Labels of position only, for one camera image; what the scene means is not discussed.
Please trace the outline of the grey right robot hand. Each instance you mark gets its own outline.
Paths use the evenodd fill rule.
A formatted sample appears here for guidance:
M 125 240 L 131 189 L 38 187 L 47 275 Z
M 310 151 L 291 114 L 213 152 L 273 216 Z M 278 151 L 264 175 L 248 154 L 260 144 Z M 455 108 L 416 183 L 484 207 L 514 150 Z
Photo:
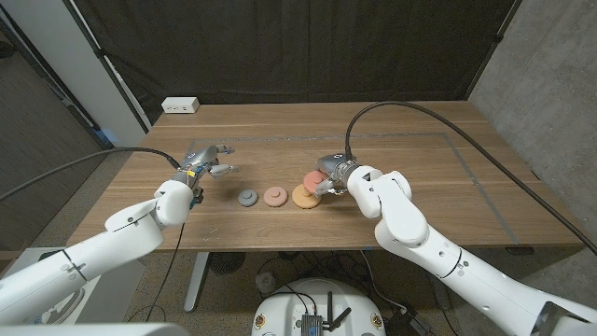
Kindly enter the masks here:
M 341 195 L 347 188 L 350 174 L 360 166 L 356 160 L 347 159 L 344 153 L 330 154 L 316 161 L 317 171 L 325 173 L 326 178 L 319 182 L 314 191 L 316 197 L 324 194 Z

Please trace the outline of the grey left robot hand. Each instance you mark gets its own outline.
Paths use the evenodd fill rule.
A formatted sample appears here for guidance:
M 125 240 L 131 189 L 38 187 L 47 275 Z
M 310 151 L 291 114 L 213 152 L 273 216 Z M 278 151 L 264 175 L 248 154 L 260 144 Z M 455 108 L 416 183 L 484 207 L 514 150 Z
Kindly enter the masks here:
M 234 148 L 227 145 L 216 145 L 201 148 L 188 154 L 181 162 L 172 180 L 193 186 L 205 174 L 219 178 L 240 170 L 239 166 L 220 163 L 219 154 L 231 154 Z

